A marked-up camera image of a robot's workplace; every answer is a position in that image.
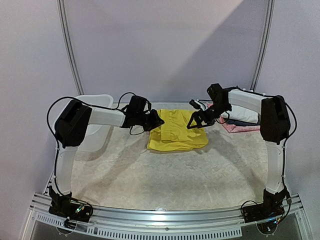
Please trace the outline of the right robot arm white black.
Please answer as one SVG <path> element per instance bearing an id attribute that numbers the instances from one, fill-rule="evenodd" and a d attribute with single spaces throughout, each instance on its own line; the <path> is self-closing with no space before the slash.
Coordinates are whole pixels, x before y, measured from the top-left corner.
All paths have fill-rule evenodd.
<path id="1" fill-rule="evenodd" d="M 206 91 L 212 105 L 204 106 L 198 100 L 189 104 L 196 110 L 187 124 L 188 129 L 200 129 L 215 124 L 218 117 L 233 106 L 239 106 L 260 115 L 260 134 L 267 148 L 268 172 L 263 191 L 263 202 L 258 213 L 269 218 L 290 195 L 285 185 L 286 143 L 290 138 L 291 122 L 288 106 L 281 95 L 265 95 L 237 86 L 223 88 L 213 83 Z"/>

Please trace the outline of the yellow garment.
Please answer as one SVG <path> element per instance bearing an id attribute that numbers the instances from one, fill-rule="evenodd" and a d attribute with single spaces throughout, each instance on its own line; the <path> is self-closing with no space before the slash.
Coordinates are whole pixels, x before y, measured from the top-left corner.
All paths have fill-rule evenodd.
<path id="1" fill-rule="evenodd" d="M 159 109 L 157 111 L 164 124 L 149 134 L 147 149 L 159 152 L 183 152 L 205 147 L 209 140 L 202 128 L 188 129 L 192 110 Z"/>

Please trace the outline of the white t-shirt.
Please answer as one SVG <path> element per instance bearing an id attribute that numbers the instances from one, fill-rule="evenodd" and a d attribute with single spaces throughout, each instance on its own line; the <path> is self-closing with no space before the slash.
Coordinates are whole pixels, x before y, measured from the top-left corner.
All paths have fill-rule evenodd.
<path id="1" fill-rule="evenodd" d="M 237 87 L 227 88 L 231 110 L 224 111 L 221 117 L 231 120 L 257 124 L 261 114 L 263 95 Z"/>

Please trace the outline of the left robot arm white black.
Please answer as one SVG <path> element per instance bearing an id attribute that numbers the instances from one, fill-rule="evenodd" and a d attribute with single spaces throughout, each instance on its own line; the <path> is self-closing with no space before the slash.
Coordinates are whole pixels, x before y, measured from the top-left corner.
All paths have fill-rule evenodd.
<path id="1" fill-rule="evenodd" d="M 132 129 L 140 126 L 144 132 L 150 132 L 165 122 L 157 110 L 152 108 L 149 100 L 135 94 L 132 94 L 129 104 L 123 108 L 113 108 L 114 99 L 109 94 L 64 96 L 55 103 L 63 100 L 68 100 L 68 103 L 54 124 L 48 125 L 56 142 L 53 185 L 49 187 L 49 195 L 55 209 L 63 217 L 70 217 L 75 211 L 74 205 L 66 199 L 72 196 L 73 162 L 78 147 L 85 141 L 88 127 L 94 125 Z"/>

